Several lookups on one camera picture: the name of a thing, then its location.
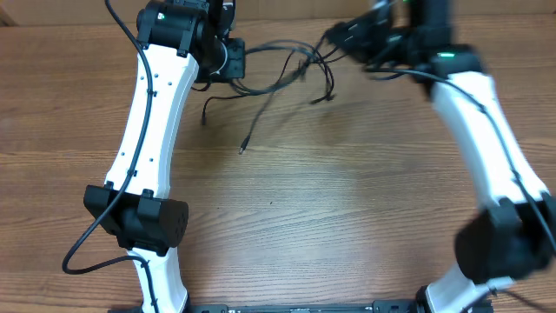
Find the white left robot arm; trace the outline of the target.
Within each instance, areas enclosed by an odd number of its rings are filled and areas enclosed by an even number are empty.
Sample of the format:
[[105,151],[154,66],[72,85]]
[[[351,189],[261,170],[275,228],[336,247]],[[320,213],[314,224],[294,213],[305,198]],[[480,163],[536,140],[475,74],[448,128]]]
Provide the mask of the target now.
[[136,311],[183,312],[189,294],[177,247],[189,207],[169,197],[175,140],[193,85],[243,77],[245,44],[229,35],[233,1],[150,1],[136,23],[136,86],[122,142],[103,186],[88,186],[83,203],[136,267]]

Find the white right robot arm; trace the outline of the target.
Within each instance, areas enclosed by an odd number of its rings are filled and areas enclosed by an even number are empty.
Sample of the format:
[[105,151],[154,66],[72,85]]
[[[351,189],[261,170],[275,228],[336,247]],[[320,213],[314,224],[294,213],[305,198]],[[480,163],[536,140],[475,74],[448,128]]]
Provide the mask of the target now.
[[325,33],[377,80],[409,75],[422,85],[459,145],[479,214],[456,236],[456,261],[398,312],[489,312],[508,290],[555,257],[555,199],[522,153],[495,82],[468,44],[453,41],[445,1],[412,1],[409,23],[394,25],[389,1]]

